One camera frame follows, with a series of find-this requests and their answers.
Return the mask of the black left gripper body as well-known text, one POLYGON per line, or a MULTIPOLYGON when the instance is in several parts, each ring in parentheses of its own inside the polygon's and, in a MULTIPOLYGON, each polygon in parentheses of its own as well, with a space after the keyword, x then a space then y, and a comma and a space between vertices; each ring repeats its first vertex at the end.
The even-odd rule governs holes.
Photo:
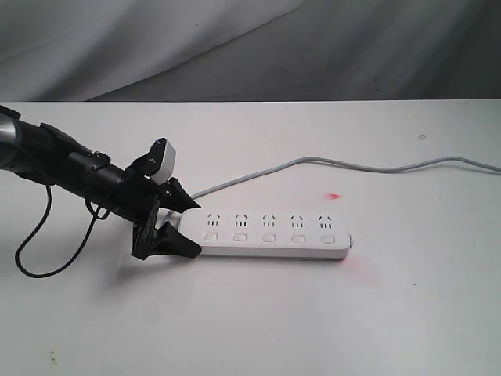
POLYGON ((102 200, 102 207, 133 223, 132 255, 146 260, 153 254, 154 229, 161 201, 170 197, 168 181, 157 184, 152 178, 125 172, 119 183, 102 200))

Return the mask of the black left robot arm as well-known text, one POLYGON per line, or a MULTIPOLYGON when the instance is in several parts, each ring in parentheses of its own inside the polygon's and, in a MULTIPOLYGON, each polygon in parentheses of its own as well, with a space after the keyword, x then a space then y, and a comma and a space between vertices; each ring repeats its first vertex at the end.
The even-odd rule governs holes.
POLYGON ((125 169, 110 157, 82 146, 48 124, 32 125, 20 113, 1 108, 1 168, 49 186, 59 186, 134 226, 132 255, 176 255, 189 259, 201 247, 181 235, 170 223, 157 227, 162 208, 183 213, 198 207, 173 177, 175 149, 165 139, 125 169))

